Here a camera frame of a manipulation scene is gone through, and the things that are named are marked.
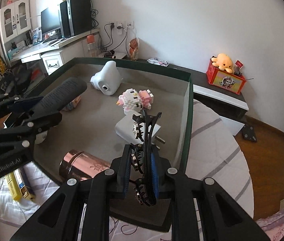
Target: striped bedding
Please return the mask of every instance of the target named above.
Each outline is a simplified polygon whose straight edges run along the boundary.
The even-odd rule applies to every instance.
[[[218,114],[196,100],[193,107],[193,125],[186,174],[196,179],[214,178],[253,217],[252,182],[240,147]],[[3,178],[0,179],[0,241],[9,240],[40,205],[58,189],[58,186],[33,163],[27,164],[25,171],[36,194],[35,203],[25,199],[21,202],[13,201],[6,181]],[[78,240],[81,237],[82,225],[83,222],[81,222]],[[203,240],[200,220],[198,227],[200,238]],[[109,239],[111,241],[169,241],[171,232],[151,231],[110,218]]]

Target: black speaker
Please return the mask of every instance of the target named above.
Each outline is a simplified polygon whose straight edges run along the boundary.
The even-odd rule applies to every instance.
[[[62,36],[67,38],[92,30],[91,0],[66,0],[60,3]]]

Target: copper tumbler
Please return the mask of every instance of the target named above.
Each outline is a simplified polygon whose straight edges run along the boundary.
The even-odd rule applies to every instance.
[[[86,180],[108,169],[108,162],[83,151],[71,150],[63,158],[60,164],[60,176],[65,180],[75,178]]]

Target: wall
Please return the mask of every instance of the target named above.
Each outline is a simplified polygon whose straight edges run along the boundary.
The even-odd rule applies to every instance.
[[[31,14],[58,0],[31,0]],[[284,2],[282,0],[93,0],[102,27],[135,21],[140,58],[158,57],[202,72],[212,55],[244,63],[248,114],[284,132]],[[108,38],[102,32],[105,42]],[[124,35],[114,35],[118,44]],[[125,51],[122,45],[118,51]]]

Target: hello kitty block toy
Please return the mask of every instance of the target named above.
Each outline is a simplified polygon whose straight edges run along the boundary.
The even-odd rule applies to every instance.
[[[127,115],[130,110],[140,112],[143,108],[151,109],[153,103],[153,94],[150,90],[139,91],[128,89],[118,97],[117,105],[122,106],[124,114]]]

